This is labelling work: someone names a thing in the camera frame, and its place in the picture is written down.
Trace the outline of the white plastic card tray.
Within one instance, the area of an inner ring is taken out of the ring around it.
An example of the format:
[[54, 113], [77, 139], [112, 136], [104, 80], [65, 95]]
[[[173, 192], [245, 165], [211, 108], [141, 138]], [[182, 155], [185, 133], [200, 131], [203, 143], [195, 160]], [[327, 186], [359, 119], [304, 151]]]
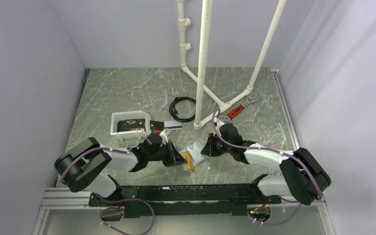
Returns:
[[110, 135], [119, 141], [141, 140], [151, 134], [151, 115], [138, 110], [111, 114]]

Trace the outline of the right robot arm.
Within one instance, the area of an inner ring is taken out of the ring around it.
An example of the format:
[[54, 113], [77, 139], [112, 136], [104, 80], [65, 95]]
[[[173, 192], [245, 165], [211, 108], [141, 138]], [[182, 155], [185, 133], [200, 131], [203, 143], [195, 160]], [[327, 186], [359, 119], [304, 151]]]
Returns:
[[290, 196], [303, 205], [310, 205], [322, 197], [331, 185], [331, 178], [313, 155], [305, 148], [295, 151], [278, 150], [247, 141], [231, 123], [210, 133], [201, 154], [218, 157], [230, 154], [244, 164], [262, 165], [280, 173], [279, 176], [261, 175], [251, 188], [251, 199], [264, 202], [269, 196]]

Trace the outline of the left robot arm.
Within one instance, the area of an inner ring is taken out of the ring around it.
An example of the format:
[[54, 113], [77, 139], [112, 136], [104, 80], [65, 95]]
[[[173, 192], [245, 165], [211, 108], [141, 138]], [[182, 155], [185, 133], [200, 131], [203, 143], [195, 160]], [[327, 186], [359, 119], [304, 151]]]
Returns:
[[105, 169], [137, 172], [149, 162], [162, 162], [165, 167], [183, 165], [186, 159], [171, 140], [150, 134], [142, 143], [127, 149], [114, 149], [89, 137], [54, 162], [60, 182], [71, 192], [90, 191], [101, 196], [106, 204], [116, 205], [121, 199], [120, 185]]

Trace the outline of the silver grey card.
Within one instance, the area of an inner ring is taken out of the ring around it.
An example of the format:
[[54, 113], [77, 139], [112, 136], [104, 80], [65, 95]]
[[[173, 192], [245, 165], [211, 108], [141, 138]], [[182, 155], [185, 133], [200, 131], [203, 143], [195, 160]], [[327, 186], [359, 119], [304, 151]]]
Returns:
[[176, 120], [167, 120], [164, 121], [164, 128], [169, 130], [182, 129], [182, 123]]

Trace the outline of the green card holder wallet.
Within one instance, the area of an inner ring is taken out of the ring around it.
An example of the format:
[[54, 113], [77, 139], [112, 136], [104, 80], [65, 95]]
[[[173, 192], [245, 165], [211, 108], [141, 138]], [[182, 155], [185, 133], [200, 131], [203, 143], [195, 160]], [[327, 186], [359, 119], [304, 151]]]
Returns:
[[208, 158], [208, 156], [204, 156], [204, 155], [201, 154], [201, 150], [203, 148], [204, 148], [204, 146], [201, 143], [195, 142], [195, 143], [187, 146], [186, 148], [182, 149], [181, 151], [179, 151], [179, 153], [188, 151], [192, 156], [193, 163], [194, 163], [194, 166], [196, 168], [197, 166], [199, 166], [201, 163], [203, 163]]

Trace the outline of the gold VIP card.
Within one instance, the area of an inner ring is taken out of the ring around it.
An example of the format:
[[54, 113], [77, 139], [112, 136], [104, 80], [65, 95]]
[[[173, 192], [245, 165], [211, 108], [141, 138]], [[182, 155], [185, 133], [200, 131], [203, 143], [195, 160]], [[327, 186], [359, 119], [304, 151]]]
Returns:
[[194, 163], [193, 163], [193, 159], [192, 159], [192, 156], [191, 154], [186, 151], [186, 152], [181, 152], [180, 153], [181, 156], [186, 160], [186, 163], [184, 163], [182, 165], [182, 169], [184, 171], [191, 171], [191, 170], [194, 170], [195, 169], [195, 166], [194, 166]]

